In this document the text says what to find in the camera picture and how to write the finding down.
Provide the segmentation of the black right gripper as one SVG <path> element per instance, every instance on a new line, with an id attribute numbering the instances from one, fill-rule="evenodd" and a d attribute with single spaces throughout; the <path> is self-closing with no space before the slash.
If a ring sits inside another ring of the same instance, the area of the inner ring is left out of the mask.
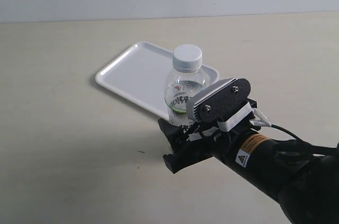
<path id="1" fill-rule="evenodd" d="M 224 163 L 227 153 L 234 148 L 241 136 L 252 132 L 254 128 L 250 120 L 255 118 L 254 110 L 257 108 L 257 102 L 251 99 L 248 101 L 252 112 L 229 132 L 222 132 L 217 122 L 194 123 L 184 131 L 182 127 L 172 125 L 165 119 L 159 119 L 159 128 L 172 151 L 163 156 L 166 167 L 175 174 L 211 157 Z"/>

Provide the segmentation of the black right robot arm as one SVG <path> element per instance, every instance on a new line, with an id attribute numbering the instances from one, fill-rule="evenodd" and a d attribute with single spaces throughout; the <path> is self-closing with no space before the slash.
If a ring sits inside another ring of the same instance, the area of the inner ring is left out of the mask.
<path id="1" fill-rule="evenodd" d="M 278 203 L 291 223 L 338 223 L 338 148 L 268 138 L 249 117 L 230 132 L 216 123 L 187 131 L 158 124 L 172 149 L 163 157 L 172 173 L 213 157 Z"/>

